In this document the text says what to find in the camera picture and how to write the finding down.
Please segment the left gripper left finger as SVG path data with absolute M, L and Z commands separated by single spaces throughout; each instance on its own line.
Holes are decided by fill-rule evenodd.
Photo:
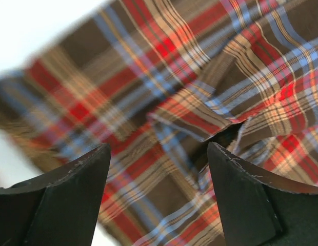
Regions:
M 106 143 L 0 188 L 0 245 L 91 245 L 110 165 Z

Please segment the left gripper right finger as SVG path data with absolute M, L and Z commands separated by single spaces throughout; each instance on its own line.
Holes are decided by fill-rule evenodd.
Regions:
M 215 142 L 207 155 L 227 245 L 318 245 L 318 187 L 271 173 Z

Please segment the brown red plaid shirt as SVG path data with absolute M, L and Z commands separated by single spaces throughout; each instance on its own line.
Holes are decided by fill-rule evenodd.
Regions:
M 208 142 L 318 186 L 318 1 L 113 1 L 0 78 L 0 129 L 43 171 L 108 143 L 120 245 L 224 245 Z

